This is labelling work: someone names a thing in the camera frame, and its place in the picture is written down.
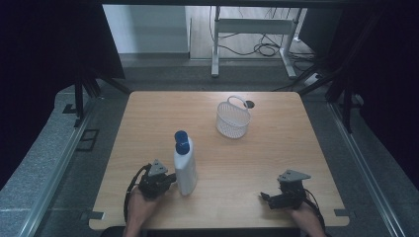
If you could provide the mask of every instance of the bottle cap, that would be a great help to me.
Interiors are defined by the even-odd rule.
[[[176,152],[180,155],[188,154],[190,147],[188,141],[188,133],[184,130],[179,130],[175,133]]]

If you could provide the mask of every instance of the plastic basket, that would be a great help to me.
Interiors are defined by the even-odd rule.
[[[230,103],[231,98],[243,102],[244,109]],[[221,102],[216,111],[216,128],[221,134],[230,138],[240,138],[249,125],[251,116],[245,100],[239,96],[230,96],[226,102]]]

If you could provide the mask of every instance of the white stand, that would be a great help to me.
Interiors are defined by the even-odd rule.
[[[287,35],[284,47],[280,49],[281,58],[287,69],[290,79],[296,77],[293,65],[291,64],[288,53],[293,35],[298,25],[298,19],[301,15],[301,8],[292,20],[274,20],[274,19],[220,19],[220,7],[216,7],[214,28],[213,28],[213,48],[212,48],[212,67],[211,76],[218,76],[219,55],[218,55],[218,34],[219,33],[244,33],[244,34],[271,34]]]

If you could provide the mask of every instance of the wooden table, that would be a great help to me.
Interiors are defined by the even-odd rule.
[[[239,139],[215,127],[217,105],[231,95],[255,103],[248,131]],[[105,214],[91,219],[91,228],[125,225],[126,188],[143,165],[159,159],[174,173],[179,129],[195,143],[197,186],[182,197],[172,185],[144,228],[294,227],[260,198],[260,192],[280,194],[277,178],[286,169],[311,176],[302,183],[315,195],[327,226],[349,223],[349,217],[335,215],[345,207],[297,93],[133,92],[93,209]]]

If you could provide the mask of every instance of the hand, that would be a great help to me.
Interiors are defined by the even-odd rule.
[[[137,237],[141,225],[151,216],[160,200],[161,196],[156,199],[145,199],[138,186],[135,186],[129,197],[126,228],[123,236]]]
[[[301,204],[299,209],[284,209],[292,218],[296,225],[310,237],[325,237],[320,221],[318,220],[314,210],[305,202]]]

